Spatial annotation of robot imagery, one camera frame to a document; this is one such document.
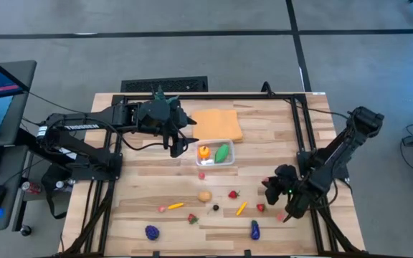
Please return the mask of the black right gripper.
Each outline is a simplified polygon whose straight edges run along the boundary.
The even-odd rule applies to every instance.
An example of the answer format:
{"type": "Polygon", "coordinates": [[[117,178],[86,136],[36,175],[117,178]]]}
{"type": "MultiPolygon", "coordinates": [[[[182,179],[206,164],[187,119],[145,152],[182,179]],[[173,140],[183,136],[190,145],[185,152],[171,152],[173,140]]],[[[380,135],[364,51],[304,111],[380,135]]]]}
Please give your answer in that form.
{"type": "Polygon", "coordinates": [[[266,188],[265,197],[268,204],[276,204],[280,195],[287,196],[287,206],[285,207],[287,216],[284,218],[284,222],[291,218],[301,218],[302,210],[297,207],[300,197],[298,192],[300,180],[296,168],[292,165],[278,166],[276,176],[268,178],[268,182],[262,182],[262,185],[266,188]]]}

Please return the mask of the black floor vent grille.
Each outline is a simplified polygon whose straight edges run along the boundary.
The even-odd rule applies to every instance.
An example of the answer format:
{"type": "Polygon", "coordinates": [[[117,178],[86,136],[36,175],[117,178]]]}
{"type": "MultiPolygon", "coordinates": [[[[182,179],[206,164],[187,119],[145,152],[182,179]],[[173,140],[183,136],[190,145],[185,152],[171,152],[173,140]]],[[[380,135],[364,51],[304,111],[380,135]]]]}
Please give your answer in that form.
{"type": "Polygon", "coordinates": [[[208,77],[167,77],[156,79],[123,80],[121,92],[152,92],[161,88],[164,92],[208,92],[208,77]]]}

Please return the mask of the clear plastic tupperware container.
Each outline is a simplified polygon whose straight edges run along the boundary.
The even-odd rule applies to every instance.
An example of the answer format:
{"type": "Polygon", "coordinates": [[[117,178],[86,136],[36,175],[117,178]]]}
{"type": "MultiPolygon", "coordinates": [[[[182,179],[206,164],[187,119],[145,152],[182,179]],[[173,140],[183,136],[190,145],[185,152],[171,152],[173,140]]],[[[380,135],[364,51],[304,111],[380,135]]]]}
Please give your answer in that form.
{"type": "Polygon", "coordinates": [[[198,166],[201,167],[212,167],[212,166],[230,166],[234,163],[235,161],[235,155],[234,155],[234,143],[231,140],[228,139],[216,139],[216,140],[200,140],[198,142],[196,142],[196,164],[198,166]],[[199,158],[198,156],[198,148],[202,145],[206,145],[210,148],[211,151],[211,155],[209,157],[209,159],[213,159],[214,160],[214,155],[218,149],[219,146],[221,146],[222,144],[229,144],[230,147],[230,152],[229,152],[229,158],[227,162],[224,163],[214,163],[214,165],[210,165],[210,166],[203,166],[201,164],[202,159],[199,158]]]}

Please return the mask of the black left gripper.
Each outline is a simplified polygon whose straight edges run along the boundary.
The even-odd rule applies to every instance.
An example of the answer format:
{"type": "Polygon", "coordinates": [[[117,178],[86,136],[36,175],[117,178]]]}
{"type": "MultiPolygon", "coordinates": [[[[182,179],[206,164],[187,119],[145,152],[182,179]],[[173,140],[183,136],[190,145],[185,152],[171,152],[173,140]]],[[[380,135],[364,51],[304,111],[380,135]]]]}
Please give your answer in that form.
{"type": "Polygon", "coordinates": [[[149,100],[142,102],[137,111],[137,132],[159,135],[164,143],[172,139],[170,156],[179,157],[189,147],[190,143],[199,141],[198,138],[180,138],[180,129],[197,122],[184,112],[179,101],[168,104],[165,100],[149,100]]]}

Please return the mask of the purple toy grapes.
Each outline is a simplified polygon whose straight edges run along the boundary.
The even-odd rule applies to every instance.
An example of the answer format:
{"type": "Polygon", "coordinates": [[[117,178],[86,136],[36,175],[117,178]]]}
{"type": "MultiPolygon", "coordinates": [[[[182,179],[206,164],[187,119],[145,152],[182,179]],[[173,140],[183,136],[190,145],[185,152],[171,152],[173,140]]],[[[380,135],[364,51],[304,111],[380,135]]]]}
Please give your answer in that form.
{"type": "Polygon", "coordinates": [[[155,226],[148,225],[145,228],[145,234],[149,240],[155,241],[159,237],[160,231],[155,226]]]}

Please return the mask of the green toy corn cob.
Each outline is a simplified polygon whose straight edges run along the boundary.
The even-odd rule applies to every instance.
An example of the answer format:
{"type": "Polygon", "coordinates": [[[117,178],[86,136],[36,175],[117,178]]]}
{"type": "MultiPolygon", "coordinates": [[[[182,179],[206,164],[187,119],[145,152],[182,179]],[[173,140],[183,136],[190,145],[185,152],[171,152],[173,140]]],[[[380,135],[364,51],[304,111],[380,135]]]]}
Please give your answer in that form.
{"type": "Polygon", "coordinates": [[[224,163],[228,161],[229,158],[230,147],[229,144],[222,144],[218,147],[215,155],[214,155],[214,162],[215,163],[224,163]]]}

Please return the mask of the red soda can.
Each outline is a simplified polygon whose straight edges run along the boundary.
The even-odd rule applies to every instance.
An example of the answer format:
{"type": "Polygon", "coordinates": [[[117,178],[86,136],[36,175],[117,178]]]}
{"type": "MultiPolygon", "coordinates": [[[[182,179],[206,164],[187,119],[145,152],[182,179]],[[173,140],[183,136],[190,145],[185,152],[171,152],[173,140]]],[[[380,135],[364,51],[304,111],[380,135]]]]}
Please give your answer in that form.
{"type": "Polygon", "coordinates": [[[21,190],[29,194],[40,194],[42,192],[42,187],[38,183],[33,183],[30,181],[25,181],[21,185],[21,190]]]}

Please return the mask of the snake plant in white pot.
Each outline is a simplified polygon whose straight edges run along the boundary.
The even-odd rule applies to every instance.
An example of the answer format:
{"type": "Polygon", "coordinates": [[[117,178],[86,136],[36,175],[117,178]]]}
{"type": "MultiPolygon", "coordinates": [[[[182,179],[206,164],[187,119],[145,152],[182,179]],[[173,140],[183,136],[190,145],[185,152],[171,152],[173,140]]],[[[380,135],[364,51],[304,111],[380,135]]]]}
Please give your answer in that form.
{"type": "Polygon", "coordinates": [[[165,96],[164,91],[163,91],[163,89],[162,89],[161,86],[158,86],[157,91],[155,91],[154,89],[152,89],[152,96],[153,96],[153,99],[154,99],[154,100],[164,101],[164,102],[166,102],[166,103],[169,104],[169,105],[179,99],[179,96],[178,96],[178,95],[175,96],[175,97],[169,97],[169,98],[167,98],[167,97],[165,96]]]}

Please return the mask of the black aluminium table frame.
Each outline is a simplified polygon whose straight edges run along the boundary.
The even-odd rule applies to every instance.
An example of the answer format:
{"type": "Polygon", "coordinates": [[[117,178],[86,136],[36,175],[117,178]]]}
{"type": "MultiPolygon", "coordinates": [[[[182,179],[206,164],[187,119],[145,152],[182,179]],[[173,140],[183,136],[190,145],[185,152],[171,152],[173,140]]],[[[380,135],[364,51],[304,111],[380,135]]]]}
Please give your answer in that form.
{"type": "Polygon", "coordinates": [[[298,151],[328,145],[336,132],[322,93],[269,96],[263,92],[203,92],[181,96],[188,113],[197,110],[236,110],[243,133],[234,146],[235,161],[230,166],[202,169],[196,164],[195,145],[178,158],[171,158],[147,135],[127,135],[135,148],[123,148],[123,171],[115,183],[113,202],[87,239],[83,252],[102,252],[107,257],[231,256],[250,250],[255,256],[317,254],[339,250],[322,218],[307,213],[302,219],[283,221],[285,197],[264,212],[256,205],[265,202],[264,177],[281,164],[295,165],[298,151]],[[200,172],[205,179],[199,179],[200,172]],[[201,202],[200,191],[210,191],[212,199],[201,202]],[[238,191],[239,197],[228,194],[238,191]],[[243,202],[244,211],[236,212],[243,202]],[[184,205],[168,210],[177,203],[184,205]],[[218,211],[208,213],[214,205],[218,211]],[[158,207],[165,206],[163,213],[158,207]],[[189,214],[199,218],[188,222],[189,214]],[[260,239],[253,240],[251,221],[260,227],[260,239]],[[145,228],[155,226],[160,235],[146,237],[145,228]]]}

